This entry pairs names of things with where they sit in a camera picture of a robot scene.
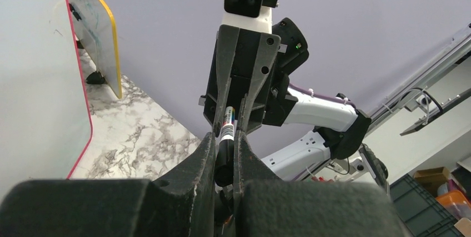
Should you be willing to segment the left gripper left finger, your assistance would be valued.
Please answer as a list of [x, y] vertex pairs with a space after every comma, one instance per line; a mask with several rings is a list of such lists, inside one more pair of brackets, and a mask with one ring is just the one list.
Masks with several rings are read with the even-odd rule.
[[1, 203], [2, 236], [212, 236], [215, 138], [157, 180], [28, 180]]

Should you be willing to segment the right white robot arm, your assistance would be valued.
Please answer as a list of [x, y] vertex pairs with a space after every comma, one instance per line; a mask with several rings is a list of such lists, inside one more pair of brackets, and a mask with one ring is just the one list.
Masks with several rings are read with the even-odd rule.
[[359, 153], [347, 171], [369, 172], [388, 189], [385, 165], [363, 143], [370, 117], [342, 94], [321, 97], [290, 85], [289, 75], [309, 56], [299, 28], [285, 18], [271, 33], [223, 24], [213, 54], [207, 91], [200, 97], [203, 114], [221, 143], [214, 180], [234, 181], [235, 133], [249, 134], [262, 125], [309, 124], [313, 129], [291, 145], [263, 158], [286, 181], [301, 181], [335, 160]]

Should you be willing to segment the pink framed whiteboard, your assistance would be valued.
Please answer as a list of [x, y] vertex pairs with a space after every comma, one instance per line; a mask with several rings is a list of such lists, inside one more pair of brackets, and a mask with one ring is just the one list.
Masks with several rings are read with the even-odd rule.
[[69, 177], [91, 137], [68, 0], [1, 0], [1, 196]]

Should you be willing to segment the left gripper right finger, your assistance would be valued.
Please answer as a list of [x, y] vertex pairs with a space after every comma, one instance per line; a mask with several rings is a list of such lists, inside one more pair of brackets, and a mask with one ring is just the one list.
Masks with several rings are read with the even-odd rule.
[[252, 152], [234, 145], [236, 236], [402, 236], [385, 191], [368, 183], [283, 181]]

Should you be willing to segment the white whiteboard marker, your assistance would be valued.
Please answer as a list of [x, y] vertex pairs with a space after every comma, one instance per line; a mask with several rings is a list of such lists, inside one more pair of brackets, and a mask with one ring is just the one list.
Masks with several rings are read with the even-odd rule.
[[218, 146], [214, 180], [219, 187], [233, 184], [235, 109], [226, 107]]

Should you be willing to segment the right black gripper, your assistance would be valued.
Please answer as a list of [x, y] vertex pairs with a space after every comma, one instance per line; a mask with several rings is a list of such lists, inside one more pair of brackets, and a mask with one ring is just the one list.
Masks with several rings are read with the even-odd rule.
[[251, 133], [263, 124], [280, 127], [289, 114], [289, 26], [273, 33], [223, 24], [219, 27], [204, 99], [204, 117], [219, 137], [224, 111], [231, 106], [237, 129]]

